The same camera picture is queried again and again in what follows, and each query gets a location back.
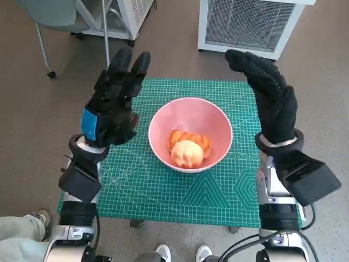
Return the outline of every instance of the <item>metal mesh panel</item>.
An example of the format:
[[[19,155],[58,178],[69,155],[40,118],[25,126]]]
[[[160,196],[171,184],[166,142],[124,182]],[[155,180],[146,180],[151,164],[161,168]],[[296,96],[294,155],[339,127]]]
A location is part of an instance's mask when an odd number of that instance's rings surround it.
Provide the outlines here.
[[[121,16],[121,12],[120,12],[120,8],[119,8],[117,0],[113,0],[110,7],[117,10]],[[123,26],[121,21],[118,19],[118,17],[114,13],[108,11],[106,18],[107,18],[108,29],[122,30],[122,31],[126,32],[125,27]]]
[[[154,0],[131,0],[132,8],[135,14],[137,25],[140,24],[142,19],[147,15],[149,4],[153,3]]]
[[[274,52],[295,4],[209,0],[206,44]]]

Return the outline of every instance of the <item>pink bowl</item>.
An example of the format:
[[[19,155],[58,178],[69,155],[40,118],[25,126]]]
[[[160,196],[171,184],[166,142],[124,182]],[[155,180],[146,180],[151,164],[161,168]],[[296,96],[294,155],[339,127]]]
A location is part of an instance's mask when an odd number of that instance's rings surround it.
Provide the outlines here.
[[[200,168],[175,166],[168,148],[174,129],[206,135],[212,140],[210,156]],[[233,142],[233,129],[225,113],[209,101],[192,97],[173,100],[160,108],[150,123],[148,135],[155,155],[165,165],[184,173],[202,172],[213,167],[227,155]]]

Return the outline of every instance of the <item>bowl rim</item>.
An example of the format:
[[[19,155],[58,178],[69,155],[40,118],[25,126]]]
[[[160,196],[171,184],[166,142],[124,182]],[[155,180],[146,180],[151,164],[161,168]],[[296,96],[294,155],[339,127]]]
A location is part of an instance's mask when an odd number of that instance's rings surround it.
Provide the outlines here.
[[[172,164],[170,164],[170,163],[165,162],[165,161],[156,153],[156,151],[154,150],[152,141],[151,141],[150,128],[151,128],[151,126],[152,126],[152,123],[153,123],[153,121],[154,121],[155,116],[156,116],[164,107],[166,107],[166,106],[168,106],[168,105],[170,105],[170,104],[172,104],[172,103],[174,103],[174,102],[177,102],[177,101],[179,101],[179,100],[187,100],[187,99],[201,100],[201,101],[204,101],[204,102],[206,102],[206,103],[208,103],[208,104],[213,105],[214,107],[216,107],[216,108],[224,115],[224,117],[226,118],[226,120],[227,120],[227,122],[228,122],[228,124],[229,124],[229,127],[230,127],[230,143],[229,143],[229,147],[227,148],[226,152],[225,152],[216,162],[214,162],[214,163],[212,163],[212,164],[210,164],[210,165],[208,165],[208,166],[204,166],[204,167],[202,167],[202,168],[194,168],[194,169],[180,168],[180,167],[178,167],[178,166],[175,166],[175,165],[172,165]],[[179,171],[179,172],[183,172],[183,173],[199,173],[199,172],[203,172],[203,171],[205,171],[205,170],[207,170],[207,169],[210,169],[211,167],[217,165],[219,162],[222,161],[223,158],[225,158],[225,156],[228,154],[229,150],[231,149],[231,145],[232,145],[232,143],[233,143],[233,128],[232,128],[232,125],[231,125],[230,120],[229,120],[229,118],[227,117],[227,115],[223,112],[223,110],[221,110],[221,109],[220,109],[217,105],[215,105],[214,103],[212,103],[212,102],[210,102],[210,101],[207,101],[207,100],[205,100],[205,99],[202,99],[202,98],[198,98],[198,97],[183,97],[183,98],[178,98],[178,99],[175,99],[175,100],[172,100],[172,101],[166,103],[165,105],[163,105],[163,106],[154,114],[154,116],[152,117],[152,120],[151,120],[151,122],[150,122],[150,124],[149,124],[149,128],[148,128],[148,140],[149,140],[149,144],[150,144],[150,146],[151,146],[151,148],[152,148],[152,151],[153,151],[153,153],[156,155],[156,157],[158,158],[158,160],[160,160],[161,162],[163,162],[163,163],[164,163],[165,165],[167,165],[168,167],[170,167],[170,168],[172,168],[172,169],[174,169],[174,170],[177,170],[177,171]]]

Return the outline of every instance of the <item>grid pattern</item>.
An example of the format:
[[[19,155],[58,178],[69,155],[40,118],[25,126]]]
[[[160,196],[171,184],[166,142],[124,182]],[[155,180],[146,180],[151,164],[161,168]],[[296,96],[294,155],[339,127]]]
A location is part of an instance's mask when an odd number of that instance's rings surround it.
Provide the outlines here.
[[[274,52],[295,4],[209,0],[206,43]]]
[[[148,143],[153,115],[180,97],[207,99],[225,111],[234,130],[225,159],[200,174],[182,174],[163,165]],[[134,111],[137,136],[111,147],[101,165],[101,216],[154,221],[259,227],[255,170],[260,131],[255,98],[246,82],[145,79]]]

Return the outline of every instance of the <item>sneaker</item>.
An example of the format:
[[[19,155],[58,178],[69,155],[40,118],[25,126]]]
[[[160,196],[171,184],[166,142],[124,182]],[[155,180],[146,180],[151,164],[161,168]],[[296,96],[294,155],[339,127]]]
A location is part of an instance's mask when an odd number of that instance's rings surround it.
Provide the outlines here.
[[[157,253],[160,254],[160,256],[166,261],[166,262],[171,262],[171,252],[168,246],[166,245],[160,245],[158,246]]]
[[[195,262],[203,262],[210,255],[212,255],[211,249],[208,246],[201,246],[196,252]]]
[[[44,236],[43,240],[46,240],[50,237],[51,229],[52,229],[52,217],[48,210],[46,209],[39,209],[38,211],[35,211],[31,213],[33,217],[36,217],[39,219],[45,226],[46,234]]]

